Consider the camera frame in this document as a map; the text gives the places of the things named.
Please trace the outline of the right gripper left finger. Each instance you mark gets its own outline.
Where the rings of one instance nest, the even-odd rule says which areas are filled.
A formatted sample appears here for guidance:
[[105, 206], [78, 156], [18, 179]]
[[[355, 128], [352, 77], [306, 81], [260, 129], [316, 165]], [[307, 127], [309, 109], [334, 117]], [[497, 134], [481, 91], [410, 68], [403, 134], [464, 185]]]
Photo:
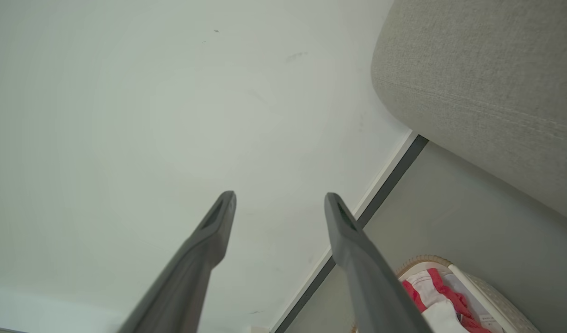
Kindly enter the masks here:
[[197, 332], [211, 271], [226, 255], [235, 211], [235, 192], [222, 192], [119, 332]]

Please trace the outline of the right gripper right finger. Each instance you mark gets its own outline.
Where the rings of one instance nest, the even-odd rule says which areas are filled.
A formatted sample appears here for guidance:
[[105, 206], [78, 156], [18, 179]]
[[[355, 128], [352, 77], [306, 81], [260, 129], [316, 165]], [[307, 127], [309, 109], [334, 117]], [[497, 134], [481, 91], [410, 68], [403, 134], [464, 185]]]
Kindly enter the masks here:
[[360, 333], [431, 333], [378, 249], [341, 199], [328, 192], [324, 209], [333, 259], [347, 275]]

